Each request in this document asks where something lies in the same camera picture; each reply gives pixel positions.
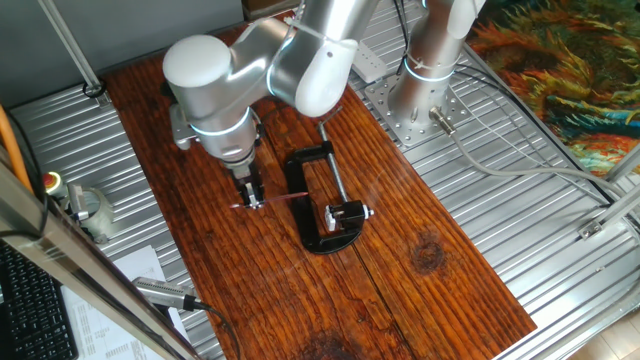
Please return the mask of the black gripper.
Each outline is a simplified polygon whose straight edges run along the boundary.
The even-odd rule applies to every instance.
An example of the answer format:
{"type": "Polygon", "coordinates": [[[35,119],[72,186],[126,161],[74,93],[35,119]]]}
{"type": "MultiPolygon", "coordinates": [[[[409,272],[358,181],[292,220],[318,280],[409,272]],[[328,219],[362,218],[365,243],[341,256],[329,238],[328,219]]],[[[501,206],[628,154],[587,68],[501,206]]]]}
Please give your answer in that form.
{"type": "Polygon", "coordinates": [[[244,206],[259,209],[264,205],[264,187],[258,165],[255,162],[241,164],[232,169],[234,183],[240,187],[244,206]]]}

